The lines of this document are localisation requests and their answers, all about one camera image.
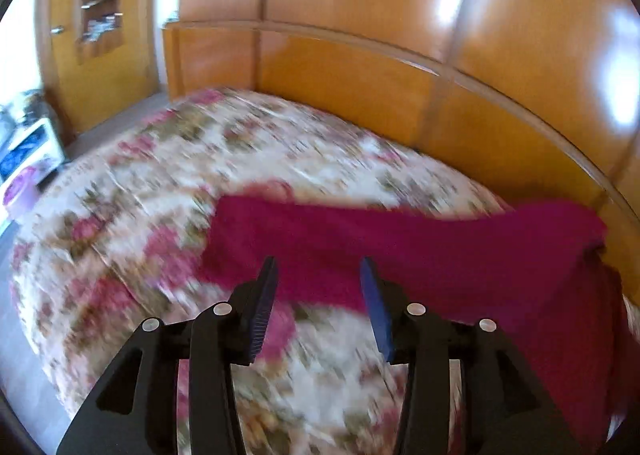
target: wooden headboard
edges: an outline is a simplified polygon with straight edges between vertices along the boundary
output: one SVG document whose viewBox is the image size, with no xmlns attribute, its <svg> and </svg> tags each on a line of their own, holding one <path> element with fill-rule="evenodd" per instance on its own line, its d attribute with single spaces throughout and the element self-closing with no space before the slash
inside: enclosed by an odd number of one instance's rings
<svg viewBox="0 0 640 455">
<path fill-rule="evenodd" d="M 609 225 L 640 303 L 640 15 L 630 0 L 180 0 L 170 96 L 272 93 L 425 152 L 509 202 Z"/>
</svg>

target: wooden cabinet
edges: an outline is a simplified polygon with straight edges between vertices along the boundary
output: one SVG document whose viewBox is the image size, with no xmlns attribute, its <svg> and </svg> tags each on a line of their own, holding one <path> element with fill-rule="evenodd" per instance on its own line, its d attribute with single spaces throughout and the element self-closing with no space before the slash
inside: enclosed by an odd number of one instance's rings
<svg viewBox="0 0 640 455">
<path fill-rule="evenodd" d="M 158 90 L 152 0 L 38 0 L 47 94 L 73 133 Z"/>
</svg>

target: metal screw head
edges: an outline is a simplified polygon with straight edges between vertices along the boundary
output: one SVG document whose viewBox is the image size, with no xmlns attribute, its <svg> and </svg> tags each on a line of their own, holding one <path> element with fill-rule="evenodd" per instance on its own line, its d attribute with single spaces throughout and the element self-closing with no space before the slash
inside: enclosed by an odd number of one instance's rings
<svg viewBox="0 0 640 455">
<path fill-rule="evenodd" d="M 216 306 L 213 308 L 213 314 L 215 314 L 216 316 L 226 316 L 232 310 L 233 307 L 231 307 L 231 305 L 229 305 L 226 301 L 223 301 L 216 304 Z"/>
<path fill-rule="evenodd" d="M 421 303 L 410 303 L 406 306 L 406 311 L 411 316 L 422 316 L 425 312 L 427 312 L 427 308 Z"/>
<path fill-rule="evenodd" d="M 495 324 L 495 321 L 490 320 L 489 318 L 484 318 L 483 320 L 480 320 L 480 328 L 484 332 L 494 332 L 498 326 Z"/>
<path fill-rule="evenodd" d="M 151 332 L 153 330 L 156 330 L 159 326 L 160 321 L 158 320 L 158 318 L 149 318 L 142 324 L 142 330 L 144 332 Z"/>
</svg>

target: item on shelf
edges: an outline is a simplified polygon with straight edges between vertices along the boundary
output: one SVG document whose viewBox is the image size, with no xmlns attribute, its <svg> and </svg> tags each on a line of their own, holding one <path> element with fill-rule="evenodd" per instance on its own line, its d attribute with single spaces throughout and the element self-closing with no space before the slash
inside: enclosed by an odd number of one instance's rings
<svg viewBox="0 0 640 455">
<path fill-rule="evenodd" d="M 13 101 L 8 106 L 8 114 L 17 124 L 20 124 L 25 118 L 27 108 L 29 106 L 25 92 L 19 92 L 15 95 Z"/>
<path fill-rule="evenodd" d="M 40 190 L 36 183 L 36 168 L 27 166 L 4 191 L 2 205 L 11 220 L 17 220 L 30 212 L 40 198 Z"/>
<path fill-rule="evenodd" d="M 20 165 L 40 148 L 48 139 L 47 131 L 40 126 L 0 160 L 0 178 L 5 181 L 20 168 Z"/>
<path fill-rule="evenodd" d="M 41 118 L 47 118 L 51 121 L 53 129 L 57 135 L 60 135 L 60 120 L 56 111 L 51 108 L 44 98 L 44 92 L 40 89 L 32 89 L 24 92 L 24 119 L 22 126 L 31 126 Z"/>
<path fill-rule="evenodd" d="M 103 33 L 113 31 L 118 27 L 119 13 L 105 15 L 99 20 L 89 20 L 87 23 L 87 32 L 84 34 L 86 40 L 97 42 Z"/>
<path fill-rule="evenodd" d="M 3 107 L 0 110 L 0 156 L 4 155 L 8 148 L 14 130 L 15 120 L 9 115 L 8 108 Z"/>
</svg>

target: red towel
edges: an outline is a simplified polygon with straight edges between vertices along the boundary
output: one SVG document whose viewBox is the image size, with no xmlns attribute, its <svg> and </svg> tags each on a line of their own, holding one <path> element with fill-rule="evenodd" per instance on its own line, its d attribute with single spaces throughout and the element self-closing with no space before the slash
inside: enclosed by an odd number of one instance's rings
<svg viewBox="0 0 640 455">
<path fill-rule="evenodd" d="M 231 288 L 273 255 L 278 299 L 363 311 L 359 265 L 372 257 L 383 278 L 441 316 L 495 320 L 594 451 L 606 438 L 614 383 L 616 400 L 628 392 L 614 381 L 620 345 L 630 345 L 620 279 L 595 252 L 605 231 L 570 202 L 453 221 L 223 196 L 199 274 Z"/>
</svg>

